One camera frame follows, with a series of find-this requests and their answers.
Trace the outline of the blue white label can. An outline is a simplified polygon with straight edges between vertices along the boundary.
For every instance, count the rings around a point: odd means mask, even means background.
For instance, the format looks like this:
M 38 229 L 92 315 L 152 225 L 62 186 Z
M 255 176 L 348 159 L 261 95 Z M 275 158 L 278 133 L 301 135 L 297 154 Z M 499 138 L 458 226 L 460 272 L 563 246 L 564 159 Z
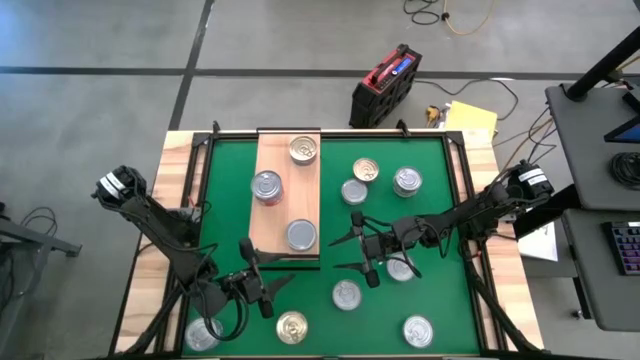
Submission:
M 200 317 L 188 324 L 184 334 L 186 346 L 196 352 L 211 350 L 219 345 L 220 341 L 213 337 L 207 330 L 205 319 Z

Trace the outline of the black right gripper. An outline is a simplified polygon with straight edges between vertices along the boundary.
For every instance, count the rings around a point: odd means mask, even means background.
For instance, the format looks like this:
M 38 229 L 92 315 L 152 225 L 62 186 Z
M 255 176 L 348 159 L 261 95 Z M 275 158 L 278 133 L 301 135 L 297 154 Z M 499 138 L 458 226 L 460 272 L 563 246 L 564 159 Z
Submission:
M 362 253 L 361 263 L 337 264 L 335 268 L 355 270 L 365 277 L 370 288 L 380 285 L 380 279 L 373 262 L 387 261 L 391 254 L 401 252 L 409 260 L 408 251 L 413 249 L 421 238 L 420 226 L 409 217 L 393 223 L 382 223 L 362 212 L 351 214 L 352 227 L 346 235 L 330 243 L 335 246 L 357 238 Z M 413 263 L 408 263 L 415 276 L 421 272 Z

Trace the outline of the white paper sheet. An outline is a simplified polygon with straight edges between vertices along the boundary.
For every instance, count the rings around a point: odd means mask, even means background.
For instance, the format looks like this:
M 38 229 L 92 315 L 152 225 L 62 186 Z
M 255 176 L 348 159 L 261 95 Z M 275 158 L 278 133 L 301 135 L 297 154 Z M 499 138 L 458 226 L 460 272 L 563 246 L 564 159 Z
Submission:
M 518 240 L 522 256 L 545 261 L 558 261 L 555 223 L 550 222 Z

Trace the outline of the green label can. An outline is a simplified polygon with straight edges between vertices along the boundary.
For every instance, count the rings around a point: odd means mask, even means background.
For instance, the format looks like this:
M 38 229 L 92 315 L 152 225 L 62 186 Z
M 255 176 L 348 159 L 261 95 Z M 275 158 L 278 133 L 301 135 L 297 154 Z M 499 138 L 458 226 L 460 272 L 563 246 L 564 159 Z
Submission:
M 423 184 L 421 173 L 414 167 L 399 168 L 393 177 L 394 192 L 404 198 L 417 194 Z

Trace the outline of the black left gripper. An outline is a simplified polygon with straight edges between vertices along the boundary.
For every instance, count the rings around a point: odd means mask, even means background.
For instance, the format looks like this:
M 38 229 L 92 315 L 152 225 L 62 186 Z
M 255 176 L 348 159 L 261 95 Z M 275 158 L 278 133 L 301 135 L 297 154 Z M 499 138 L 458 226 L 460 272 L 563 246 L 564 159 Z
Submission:
M 234 289 L 248 304 L 258 303 L 261 316 L 273 316 L 273 300 L 276 294 L 295 278 L 295 274 L 286 274 L 265 284 L 259 270 L 259 265 L 274 263 L 289 257 L 287 253 L 270 253 L 256 249 L 249 238 L 239 241 L 240 255 L 248 264 L 248 268 L 240 272 L 231 273 L 225 277 L 223 283 Z

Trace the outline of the black keyboard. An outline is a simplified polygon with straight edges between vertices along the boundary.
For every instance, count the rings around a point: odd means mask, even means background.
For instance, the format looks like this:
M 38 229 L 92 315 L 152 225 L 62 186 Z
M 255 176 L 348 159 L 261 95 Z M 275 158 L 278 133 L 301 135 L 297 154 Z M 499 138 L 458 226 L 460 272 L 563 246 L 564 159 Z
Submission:
M 640 276 L 640 221 L 601 224 L 618 271 L 623 276 Z

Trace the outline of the grey metal stand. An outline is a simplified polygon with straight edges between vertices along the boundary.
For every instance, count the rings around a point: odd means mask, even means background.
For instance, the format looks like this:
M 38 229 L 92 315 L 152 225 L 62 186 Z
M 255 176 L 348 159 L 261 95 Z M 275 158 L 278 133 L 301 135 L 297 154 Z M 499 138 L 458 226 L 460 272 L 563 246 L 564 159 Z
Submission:
M 0 359 L 11 348 L 20 327 L 24 303 L 36 290 L 51 252 L 77 257 L 81 245 L 56 237 L 55 212 L 46 206 L 31 210 L 20 222 L 4 214 L 0 202 Z

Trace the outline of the wooden board tray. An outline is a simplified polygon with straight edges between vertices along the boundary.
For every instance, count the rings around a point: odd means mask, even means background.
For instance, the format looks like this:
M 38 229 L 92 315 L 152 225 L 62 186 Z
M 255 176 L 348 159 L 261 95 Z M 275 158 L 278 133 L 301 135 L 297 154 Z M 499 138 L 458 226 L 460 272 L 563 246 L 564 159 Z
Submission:
M 313 141 L 316 155 L 308 165 L 299 165 L 291 156 L 291 143 L 298 137 Z M 294 220 L 308 220 L 320 228 L 320 140 L 311 132 L 262 132 L 258 136 L 255 171 L 271 170 L 280 176 L 283 197 L 275 205 L 265 205 L 252 200 L 249 238 L 262 252 L 285 253 L 287 256 L 269 263 L 271 269 L 302 269 L 320 266 L 320 241 L 310 249 L 298 251 L 287 242 L 286 230 Z

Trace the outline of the grey desk top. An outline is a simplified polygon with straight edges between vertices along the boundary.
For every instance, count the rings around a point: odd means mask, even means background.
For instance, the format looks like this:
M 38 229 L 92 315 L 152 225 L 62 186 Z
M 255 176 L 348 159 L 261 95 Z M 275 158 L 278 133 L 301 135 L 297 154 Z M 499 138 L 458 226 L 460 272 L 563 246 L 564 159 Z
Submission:
M 605 331 L 640 332 L 640 276 L 619 273 L 605 222 L 640 221 L 640 212 L 570 209 L 561 215 L 585 299 L 585 315 Z
M 566 97 L 564 89 L 545 89 L 547 103 L 584 208 L 640 211 L 640 191 L 616 182 L 608 171 L 620 152 L 640 152 L 640 144 L 611 143 L 605 135 L 632 120 L 637 113 L 623 100 L 622 88 L 595 88 L 582 101 Z

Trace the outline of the gold lid can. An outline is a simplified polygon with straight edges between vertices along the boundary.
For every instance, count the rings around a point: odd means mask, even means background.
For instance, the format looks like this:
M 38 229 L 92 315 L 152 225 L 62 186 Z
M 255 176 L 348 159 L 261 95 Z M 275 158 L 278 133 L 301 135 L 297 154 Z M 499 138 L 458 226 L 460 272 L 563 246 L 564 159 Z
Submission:
M 294 345 L 302 342 L 308 333 L 306 317 L 298 311 L 283 313 L 276 323 L 276 334 L 285 344 Z
M 353 163 L 354 177 L 363 183 L 372 183 L 379 175 L 379 165 L 370 158 L 359 158 Z
M 310 136 L 297 136 L 289 144 L 289 154 L 292 161 L 300 166 L 312 164 L 318 152 L 316 141 Z

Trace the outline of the plain grey lid can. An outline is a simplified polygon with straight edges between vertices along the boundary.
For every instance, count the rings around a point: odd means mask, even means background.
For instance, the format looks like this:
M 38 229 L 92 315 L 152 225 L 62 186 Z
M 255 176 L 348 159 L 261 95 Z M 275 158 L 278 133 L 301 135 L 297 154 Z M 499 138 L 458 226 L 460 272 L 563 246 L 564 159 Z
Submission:
M 346 180 L 341 187 L 341 195 L 345 203 L 359 205 L 366 201 L 368 187 L 365 183 L 351 178 Z

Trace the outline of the tablet screen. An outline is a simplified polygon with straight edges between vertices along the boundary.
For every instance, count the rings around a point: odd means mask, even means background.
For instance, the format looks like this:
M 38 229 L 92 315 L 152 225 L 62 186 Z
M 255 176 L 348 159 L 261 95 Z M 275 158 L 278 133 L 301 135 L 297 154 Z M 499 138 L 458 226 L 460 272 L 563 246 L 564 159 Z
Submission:
M 623 102 L 635 115 L 624 124 L 604 136 L 606 142 L 640 144 L 640 87 L 628 90 L 622 96 Z

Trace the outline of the green table mat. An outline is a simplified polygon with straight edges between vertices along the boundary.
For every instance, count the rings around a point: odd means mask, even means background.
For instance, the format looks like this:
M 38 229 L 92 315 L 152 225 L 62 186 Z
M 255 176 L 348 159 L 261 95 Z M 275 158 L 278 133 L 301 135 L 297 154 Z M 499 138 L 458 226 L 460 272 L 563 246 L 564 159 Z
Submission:
M 250 310 L 248 325 L 237 339 L 219 344 L 217 356 L 255 355 L 412 355 L 415 348 L 403 337 L 402 327 L 412 315 L 425 317 L 434 337 L 431 354 L 475 354 L 479 350 L 476 324 L 466 282 L 463 261 L 451 240 L 450 251 L 441 257 L 436 248 L 416 247 L 410 257 L 421 272 L 407 282 L 380 272 L 380 285 L 364 288 L 358 308 L 338 309 L 331 298 L 335 284 L 343 279 L 363 283 L 364 277 L 337 264 L 354 263 L 361 254 L 356 241 L 330 246 L 349 230 L 351 207 L 340 189 L 352 174 L 355 160 L 369 157 L 380 167 L 360 211 L 383 222 L 406 215 L 438 214 L 450 209 L 454 200 L 442 142 L 418 139 L 336 139 L 321 146 L 320 266 L 294 270 L 295 278 L 284 286 L 274 301 L 274 311 L 301 312 L 309 331 L 296 345 L 283 343 L 276 334 L 274 319 L 265 319 L 257 307 Z M 416 168 L 423 184 L 416 195 L 398 196 L 393 177 L 404 166 Z

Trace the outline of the black pole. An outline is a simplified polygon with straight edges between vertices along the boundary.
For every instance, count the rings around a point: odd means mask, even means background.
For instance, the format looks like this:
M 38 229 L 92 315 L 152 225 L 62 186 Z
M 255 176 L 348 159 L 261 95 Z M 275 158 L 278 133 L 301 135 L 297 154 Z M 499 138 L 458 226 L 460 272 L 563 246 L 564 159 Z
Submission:
M 564 90 L 572 101 L 582 101 L 600 81 L 613 73 L 624 61 L 640 50 L 640 25 L 590 68 L 573 85 Z

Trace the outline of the teal label tuna can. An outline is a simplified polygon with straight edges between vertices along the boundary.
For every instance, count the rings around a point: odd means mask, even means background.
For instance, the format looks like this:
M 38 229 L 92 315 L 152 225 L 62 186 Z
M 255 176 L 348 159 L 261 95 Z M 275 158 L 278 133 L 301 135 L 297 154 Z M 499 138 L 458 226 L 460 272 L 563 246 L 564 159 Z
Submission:
M 332 290 L 334 305 L 342 311 L 351 311 L 359 307 L 362 292 L 359 285 L 352 280 L 340 280 Z
M 393 253 L 386 261 L 388 275 L 395 281 L 407 282 L 415 277 L 414 272 L 408 263 L 413 263 L 412 259 L 406 260 L 401 252 Z

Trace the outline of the yellow paper pad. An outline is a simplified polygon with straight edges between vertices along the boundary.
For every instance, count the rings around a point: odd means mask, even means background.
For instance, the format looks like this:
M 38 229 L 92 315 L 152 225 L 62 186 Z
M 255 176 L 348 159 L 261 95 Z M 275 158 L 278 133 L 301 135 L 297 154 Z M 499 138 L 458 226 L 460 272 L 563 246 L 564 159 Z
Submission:
M 489 139 L 495 136 L 498 115 L 459 101 L 452 101 L 446 111 L 444 128 L 447 130 L 486 130 Z

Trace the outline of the red black tool case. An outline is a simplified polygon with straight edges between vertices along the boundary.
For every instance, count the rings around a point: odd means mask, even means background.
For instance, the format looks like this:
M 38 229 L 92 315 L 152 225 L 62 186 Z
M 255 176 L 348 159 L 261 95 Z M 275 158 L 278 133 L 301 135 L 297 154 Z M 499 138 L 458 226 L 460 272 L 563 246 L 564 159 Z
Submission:
M 377 127 L 408 95 L 421 59 L 407 44 L 392 50 L 354 89 L 349 126 Z

